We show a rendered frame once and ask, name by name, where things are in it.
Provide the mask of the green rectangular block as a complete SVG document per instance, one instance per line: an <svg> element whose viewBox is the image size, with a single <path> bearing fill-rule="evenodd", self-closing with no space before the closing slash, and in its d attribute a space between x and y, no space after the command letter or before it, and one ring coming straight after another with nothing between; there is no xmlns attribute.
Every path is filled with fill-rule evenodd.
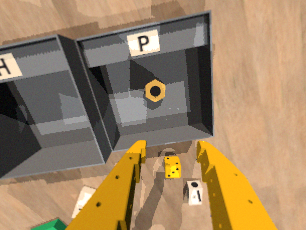
<svg viewBox="0 0 306 230"><path fill-rule="evenodd" d="M31 230L65 230L66 227L67 226L60 219L56 219Z"/></svg>

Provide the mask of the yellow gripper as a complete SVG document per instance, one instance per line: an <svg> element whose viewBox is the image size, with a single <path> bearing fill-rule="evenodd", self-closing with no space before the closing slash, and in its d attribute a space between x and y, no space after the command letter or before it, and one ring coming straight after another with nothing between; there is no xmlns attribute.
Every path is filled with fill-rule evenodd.
<svg viewBox="0 0 306 230"><path fill-rule="evenodd" d="M65 230L130 230L146 144L130 147ZM213 230L277 230L247 178L219 150L198 141L196 153Z"/></svg>

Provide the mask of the grey bin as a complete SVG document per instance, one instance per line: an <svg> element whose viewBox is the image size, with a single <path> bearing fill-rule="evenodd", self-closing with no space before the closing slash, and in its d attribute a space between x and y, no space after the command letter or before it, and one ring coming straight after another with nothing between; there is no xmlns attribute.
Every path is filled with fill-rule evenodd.
<svg viewBox="0 0 306 230"><path fill-rule="evenodd" d="M157 102L146 97L154 79L165 84ZM139 140L211 137L212 10L0 46L0 180L104 165Z"/></svg>

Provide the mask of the white domino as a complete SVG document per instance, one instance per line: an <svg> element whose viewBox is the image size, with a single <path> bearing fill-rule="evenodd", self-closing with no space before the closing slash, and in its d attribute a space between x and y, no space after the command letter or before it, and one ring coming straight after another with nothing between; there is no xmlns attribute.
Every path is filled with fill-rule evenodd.
<svg viewBox="0 0 306 230"><path fill-rule="evenodd" d="M79 213L79 211L82 209L82 207L86 204L86 202L90 199L90 197L93 195L95 191L96 191L95 189L88 188L85 186L83 187L72 218L74 218Z"/></svg>

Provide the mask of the yellow die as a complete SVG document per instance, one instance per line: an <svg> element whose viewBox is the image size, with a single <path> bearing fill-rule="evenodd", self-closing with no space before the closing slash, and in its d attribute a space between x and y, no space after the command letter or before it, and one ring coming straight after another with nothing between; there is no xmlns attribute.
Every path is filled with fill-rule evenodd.
<svg viewBox="0 0 306 230"><path fill-rule="evenodd" d="M166 178L180 178L181 164L179 157L165 157L164 158L165 177Z"/></svg>

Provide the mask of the yellow hex nut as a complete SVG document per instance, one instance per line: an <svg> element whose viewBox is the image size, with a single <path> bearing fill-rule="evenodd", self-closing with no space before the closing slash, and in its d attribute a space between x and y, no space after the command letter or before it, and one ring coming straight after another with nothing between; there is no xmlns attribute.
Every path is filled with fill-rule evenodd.
<svg viewBox="0 0 306 230"><path fill-rule="evenodd" d="M154 102L164 98L165 84L156 79L146 84L146 97Z"/></svg>

